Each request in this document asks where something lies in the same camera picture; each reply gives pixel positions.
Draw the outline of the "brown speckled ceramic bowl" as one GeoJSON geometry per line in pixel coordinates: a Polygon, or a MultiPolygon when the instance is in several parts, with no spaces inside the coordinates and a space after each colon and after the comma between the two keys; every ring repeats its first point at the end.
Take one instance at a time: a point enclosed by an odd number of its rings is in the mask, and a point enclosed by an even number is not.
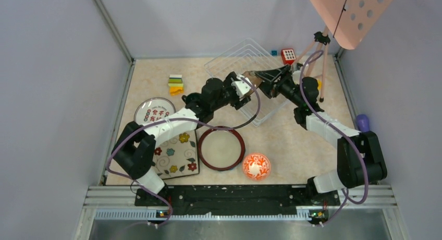
{"type": "Polygon", "coordinates": [[[256,89],[262,83],[262,79],[256,74],[256,71],[245,71],[242,76],[247,77],[249,82],[254,85],[256,89]]]}

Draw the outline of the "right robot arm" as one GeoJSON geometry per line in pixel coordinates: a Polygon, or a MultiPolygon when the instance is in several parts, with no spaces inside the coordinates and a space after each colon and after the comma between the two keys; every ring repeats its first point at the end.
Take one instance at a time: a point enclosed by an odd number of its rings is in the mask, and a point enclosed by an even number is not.
{"type": "Polygon", "coordinates": [[[325,139],[337,150],[337,167],[326,174],[311,177],[307,182],[306,199],[319,205],[327,192],[342,190],[349,198],[349,189],[362,186],[362,198],[348,200],[354,204],[364,203],[369,194],[369,184],[387,176],[387,168],[378,140],[370,131],[349,128],[330,117],[318,104],[319,83],[316,78],[306,77],[300,71],[295,83],[291,66],[271,70],[246,71],[243,77],[260,89],[269,99],[282,95],[296,107],[293,110],[298,125],[325,139]]]}

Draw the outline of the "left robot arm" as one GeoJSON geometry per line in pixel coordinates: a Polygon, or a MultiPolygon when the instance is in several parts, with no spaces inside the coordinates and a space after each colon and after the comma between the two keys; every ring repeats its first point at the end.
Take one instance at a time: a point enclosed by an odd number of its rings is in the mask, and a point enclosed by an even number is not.
{"type": "Polygon", "coordinates": [[[215,111],[227,105],[240,109],[251,100],[253,93],[257,94],[256,84],[234,72],[225,80],[208,79],[201,92],[182,96],[185,106],[176,113],[142,125],[129,122],[107,160],[107,171],[117,174],[110,168],[115,161],[124,171],[121,175],[138,183],[147,192],[149,201],[154,205],[163,204],[167,199],[165,183],[152,169],[159,145],[184,132],[208,126],[215,111]]]}

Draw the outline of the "orange patterned white bowl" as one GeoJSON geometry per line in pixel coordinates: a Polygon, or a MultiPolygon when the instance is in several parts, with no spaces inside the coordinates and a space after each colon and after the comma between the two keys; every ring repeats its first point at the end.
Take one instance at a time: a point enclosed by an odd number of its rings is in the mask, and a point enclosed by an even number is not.
{"type": "Polygon", "coordinates": [[[242,161],[242,170],[248,179],[253,181],[262,181],[271,174],[271,162],[261,153],[251,153],[244,157],[242,161]]]}

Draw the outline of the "red-rimmed cream round plate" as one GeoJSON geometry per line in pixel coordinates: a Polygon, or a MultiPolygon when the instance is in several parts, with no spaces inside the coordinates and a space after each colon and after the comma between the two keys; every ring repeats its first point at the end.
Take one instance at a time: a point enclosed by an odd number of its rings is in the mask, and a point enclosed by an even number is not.
{"type": "Polygon", "coordinates": [[[197,151],[201,162],[211,170],[228,171],[242,163],[245,142],[236,130],[208,129],[200,137],[197,151]]]}

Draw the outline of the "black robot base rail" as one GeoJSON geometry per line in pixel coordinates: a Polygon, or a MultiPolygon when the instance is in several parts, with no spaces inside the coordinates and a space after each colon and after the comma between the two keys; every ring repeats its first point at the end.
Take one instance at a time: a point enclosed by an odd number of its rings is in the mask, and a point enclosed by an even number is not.
{"type": "Polygon", "coordinates": [[[336,191],[311,195],[304,185],[167,185],[158,194],[173,207],[221,202],[271,202],[283,206],[337,206],[336,191]]]}

